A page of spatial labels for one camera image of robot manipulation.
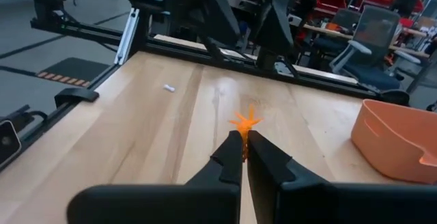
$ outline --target chair armrest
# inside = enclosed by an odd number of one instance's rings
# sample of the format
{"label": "chair armrest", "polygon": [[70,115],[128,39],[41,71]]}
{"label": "chair armrest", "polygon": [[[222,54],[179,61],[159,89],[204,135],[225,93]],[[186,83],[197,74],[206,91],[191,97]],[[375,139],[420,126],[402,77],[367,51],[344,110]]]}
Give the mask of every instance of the chair armrest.
{"label": "chair armrest", "polygon": [[414,64],[421,64],[421,61],[419,59],[417,59],[416,57],[413,57],[412,55],[405,53],[403,51],[396,50],[395,54],[403,59],[406,59],[406,60],[414,63]]}
{"label": "chair armrest", "polygon": [[360,51],[361,53],[370,55],[371,50],[367,47],[363,46],[360,42],[356,42],[354,40],[348,41],[349,45],[353,46],[356,50]]}

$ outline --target orange plastic container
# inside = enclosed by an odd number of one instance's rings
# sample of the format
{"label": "orange plastic container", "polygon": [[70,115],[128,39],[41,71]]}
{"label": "orange plastic container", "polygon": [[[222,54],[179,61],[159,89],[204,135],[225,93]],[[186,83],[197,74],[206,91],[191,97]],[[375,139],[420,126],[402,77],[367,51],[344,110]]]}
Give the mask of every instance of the orange plastic container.
{"label": "orange plastic container", "polygon": [[380,173],[398,180],[437,182],[437,114],[364,100],[352,141]]}
{"label": "orange plastic container", "polygon": [[325,29],[336,31],[338,29],[338,27],[339,26],[335,23],[327,23]]}

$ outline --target black office chair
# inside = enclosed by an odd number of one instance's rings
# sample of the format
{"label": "black office chair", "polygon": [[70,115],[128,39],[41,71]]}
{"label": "black office chair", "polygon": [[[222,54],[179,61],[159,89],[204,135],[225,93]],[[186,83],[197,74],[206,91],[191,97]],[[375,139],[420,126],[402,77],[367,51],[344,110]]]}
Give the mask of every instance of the black office chair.
{"label": "black office chair", "polygon": [[[343,27],[346,31],[354,31],[353,24],[360,20],[361,13],[348,9],[340,9],[331,21],[334,24]],[[313,40],[311,53],[310,68],[320,68],[320,62],[325,56],[336,57],[348,46],[348,42],[342,38],[333,38],[330,36],[319,36]]]}
{"label": "black office chair", "polygon": [[[398,24],[397,13],[366,5],[353,39],[330,63],[333,73],[352,76],[376,92],[399,89],[400,82],[391,74],[397,71],[396,68],[384,69],[384,57],[399,29]],[[398,61],[420,62],[401,51],[395,51],[395,54],[401,57]]]}
{"label": "black office chair", "polygon": [[437,51],[429,57],[406,91],[411,97],[411,107],[437,112]]}

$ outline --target black clamp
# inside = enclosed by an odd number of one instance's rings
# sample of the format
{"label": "black clamp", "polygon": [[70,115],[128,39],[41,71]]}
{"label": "black clamp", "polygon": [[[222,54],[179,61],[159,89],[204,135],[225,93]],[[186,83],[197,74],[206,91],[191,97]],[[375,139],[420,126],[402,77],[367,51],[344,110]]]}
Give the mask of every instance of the black clamp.
{"label": "black clamp", "polygon": [[65,88],[55,96],[56,108],[64,103],[78,103],[80,101],[94,102],[99,97],[99,93],[85,88]]}
{"label": "black clamp", "polygon": [[[328,182],[253,130],[248,178],[258,223],[437,221],[435,186]],[[185,185],[95,186],[70,202],[68,223],[239,223],[241,179],[242,140],[231,131]]]}
{"label": "black clamp", "polygon": [[28,111],[29,105],[25,105],[11,114],[0,117],[0,170],[6,167],[22,150],[22,145],[17,133],[40,116],[43,121],[47,115],[41,111]]}

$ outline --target workbench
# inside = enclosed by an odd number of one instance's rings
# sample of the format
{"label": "workbench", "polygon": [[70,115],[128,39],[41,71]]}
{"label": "workbench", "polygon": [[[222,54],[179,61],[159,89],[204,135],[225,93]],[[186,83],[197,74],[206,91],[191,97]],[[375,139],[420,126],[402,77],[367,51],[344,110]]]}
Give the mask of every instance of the workbench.
{"label": "workbench", "polygon": [[[354,37],[354,36],[346,35],[344,33],[340,33],[340,32],[334,31],[334,30],[323,29],[321,27],[314,27],[314,26],[310,26],[310,25],[305,25],[304,28],[312,30],[312,31],[315,31],[315,32],[318,32],[318,33],[323,33],[323,34],[326,34],[328,36],[340,37],[340,38],[344,38],[344,39],[347,39],[347,40],[351,40]],[[409,48],[398,47],[398,46],[393,46],[393,45],[390,46],[389,48],[391,50],[393,50],[393,51],[403,51],[405,53],[408,53],[410,55],[414,55],[416,57],[426,57],[426,58],[429,58],[428,54],[426,54],[424,52],[421,52],[421,51],[415,51],[415,50],[412,50],[412,49],[409,49]]]}
{"label": "workbench", "polygon": [[[325,179],[395,183],[350,141],[357,98],[142,52],[96,91],[0,173],[0,223],[65,223],[71,198],[97,184],[183,184],[249,104],[255,130]],[[246,172],[240,218],[253,224]]]}

